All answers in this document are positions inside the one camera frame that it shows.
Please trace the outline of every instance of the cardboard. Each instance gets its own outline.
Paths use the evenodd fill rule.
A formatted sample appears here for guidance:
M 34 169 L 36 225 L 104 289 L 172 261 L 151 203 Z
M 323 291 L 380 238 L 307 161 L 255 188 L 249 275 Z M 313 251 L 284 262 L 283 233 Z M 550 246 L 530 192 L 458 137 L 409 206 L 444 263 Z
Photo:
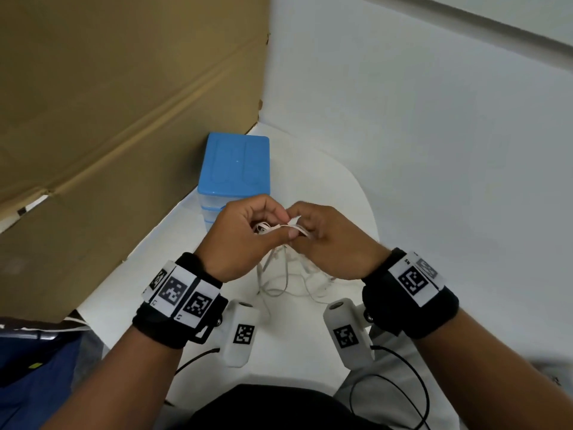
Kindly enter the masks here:
M 59 322 L 258 117 L 269 0 L 0 0 L 0 316 Z

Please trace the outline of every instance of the fingernail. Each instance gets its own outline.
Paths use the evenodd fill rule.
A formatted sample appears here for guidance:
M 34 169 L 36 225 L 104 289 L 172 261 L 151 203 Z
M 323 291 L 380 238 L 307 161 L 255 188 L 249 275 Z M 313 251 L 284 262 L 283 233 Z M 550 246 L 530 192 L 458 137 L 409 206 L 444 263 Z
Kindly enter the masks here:
M 288 230 L 288 237 L 289 237 L 290 239 L 295 239 L 295 238 L 297 238 L 297 237 L 298 237 L 298 231 L 297 231 L 295 228 L 290 228 L 290 229 Z

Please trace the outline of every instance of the wristband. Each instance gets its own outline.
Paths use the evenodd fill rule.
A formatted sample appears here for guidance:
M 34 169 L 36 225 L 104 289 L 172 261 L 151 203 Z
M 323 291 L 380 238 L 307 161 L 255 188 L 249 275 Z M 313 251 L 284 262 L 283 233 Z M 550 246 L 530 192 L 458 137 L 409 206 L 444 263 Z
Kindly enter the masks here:
M 362 280 L 362 300 L 374 323 L 398 335 L 423 338 L 455 317 L 460 303 L 444 278 L 415 252 L 396 248 Z
M 229 302 L 220 295 L 221 286 L 197 255 L 183 253 L 145 289 L 133 326 L 171 348 L 183 348 L 188 340 L 204 344 Z

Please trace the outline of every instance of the white marker tag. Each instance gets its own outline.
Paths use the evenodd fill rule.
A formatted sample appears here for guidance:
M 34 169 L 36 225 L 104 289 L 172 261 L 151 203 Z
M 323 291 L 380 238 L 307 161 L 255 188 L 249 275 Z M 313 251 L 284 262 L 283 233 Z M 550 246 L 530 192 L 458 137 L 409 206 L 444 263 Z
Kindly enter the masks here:
M 408 253 L 388 271 L 420 308 L 446 284 L 445 279 L 416 252 Z
M 150 305 L 170 317 L 181 301 L 185 292 L 193 285 L 197 276 L 183 267 L 175 266 L 169 277 L 163 282 L 159 292 L 153 297 Z
M 203 316 L 209 310 L 213 300 L 219 296 L 220 289 L 202 280 L 193 293 L 181 307 L 175 320 L 189 327 L 197 327 Z
M 175 268 L 176 265 L 177 264 L 174 263 L 173 261 L 168 261 L 163 266 L 163 268 L 159 271 L 159 273 L 157 273 L 155 275 L 155 277 L 151 281 L 151 284 L 149 284 L 147 286 L 147 288 L 145 289 L 145 291 L 143 291 L 143 293 L 142 293 L 143 300 L 145 302 L 147 302 L 147 303 L 150 302 L 150 300 L 153 298 L 155 293 L 159 290 L 159 288 L 163 284 L 163 282 L 171 274 L 171 272 L 173 271 L 173 269 Z

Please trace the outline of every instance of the right hand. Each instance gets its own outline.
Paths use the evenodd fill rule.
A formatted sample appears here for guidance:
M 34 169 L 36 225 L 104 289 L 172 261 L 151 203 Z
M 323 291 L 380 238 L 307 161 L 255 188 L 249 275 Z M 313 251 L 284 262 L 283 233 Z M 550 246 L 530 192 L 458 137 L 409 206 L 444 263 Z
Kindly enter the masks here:
M 324 273 L 338 279 L 362 279 L 390 256 L 391 251 L 370 238 L 331 206 L 297 202 L 286 210 L 314 238 L 298 236 L 291 247 Z

